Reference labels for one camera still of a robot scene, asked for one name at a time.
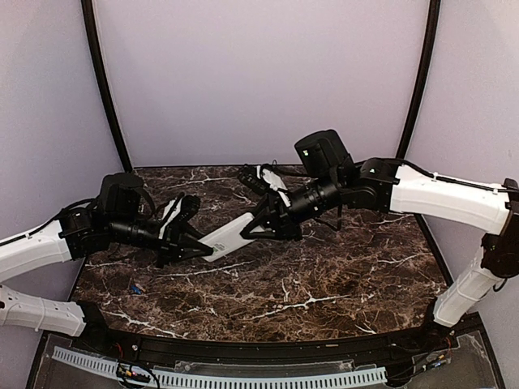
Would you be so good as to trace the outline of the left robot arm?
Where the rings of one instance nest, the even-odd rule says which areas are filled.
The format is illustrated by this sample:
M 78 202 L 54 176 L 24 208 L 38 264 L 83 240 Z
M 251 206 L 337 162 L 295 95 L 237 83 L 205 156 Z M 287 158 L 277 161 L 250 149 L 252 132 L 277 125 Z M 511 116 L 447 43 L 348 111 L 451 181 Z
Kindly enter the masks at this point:
M 211 255 L 202 233 L 190 226 L 200 200 L 180 194 L 156 206 L 144 180 L 132 173 L 103 178 L 97 197 L 63 208 L 41 226 L 1 243 L 1 280 L 40 267 L 85 259 L 113 244 L 153 250 L 157 266 Z M 97 353 L 114 347 L 114 334 L 104 328 L 97 305 L 53 301 L 1 287 L 1 324 L 55 331 L 82 338 Z

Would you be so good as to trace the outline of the blue battery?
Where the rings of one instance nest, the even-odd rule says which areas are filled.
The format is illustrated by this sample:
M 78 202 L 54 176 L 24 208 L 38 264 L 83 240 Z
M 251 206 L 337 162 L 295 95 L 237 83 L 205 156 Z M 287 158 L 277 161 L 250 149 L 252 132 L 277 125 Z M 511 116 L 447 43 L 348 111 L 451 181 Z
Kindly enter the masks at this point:
M 137 293 L 137 294 L 142 294 L 142 293 L 143 293 L 143 291 L 142 291 L 139 287 L 137 287 L 136 285 L 132 285 L 132 286 L 131 286 L 131 290 L 132 290 L 134 293 Z

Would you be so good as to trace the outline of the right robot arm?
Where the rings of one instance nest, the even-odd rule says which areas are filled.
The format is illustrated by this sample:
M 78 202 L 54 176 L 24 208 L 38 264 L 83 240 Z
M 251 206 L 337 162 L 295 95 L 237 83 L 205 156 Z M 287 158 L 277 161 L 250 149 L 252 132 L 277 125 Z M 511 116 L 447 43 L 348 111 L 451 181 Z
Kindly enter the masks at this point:
M 386 213 L 420 214 L 472 225 L 484 232 L 470 265 L 436 298 L 430 321 L 414 334 L 414 345 L 430 352 L 461 316 L 501 280 L 518 274 L 518 186 L 484 184 L 430 173 L 402 159 L 353 162 L 339 134 L 319 130 L 294 148 L 307 185 L 288 191 L 268 187 L 264 177 L 245 168 L 242 183 L 263 195 L 253 219 L 241 231 L 245 239 L 299 240 L 300 225 L 343 207 Z

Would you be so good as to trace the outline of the white remote control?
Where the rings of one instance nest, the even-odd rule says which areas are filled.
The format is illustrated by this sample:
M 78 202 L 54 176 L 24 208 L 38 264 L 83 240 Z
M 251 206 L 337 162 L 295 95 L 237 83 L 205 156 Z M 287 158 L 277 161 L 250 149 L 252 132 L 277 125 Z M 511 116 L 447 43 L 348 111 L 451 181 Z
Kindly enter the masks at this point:
M 201 238 L 200 243 L 212 248 L 212 253 L 203 256 L 203 259 L 211 263 L 251 244 L 253 239 L 243 238 L 241 232 L 253 219 L 254 216 L 250 212 L 244 213 Z

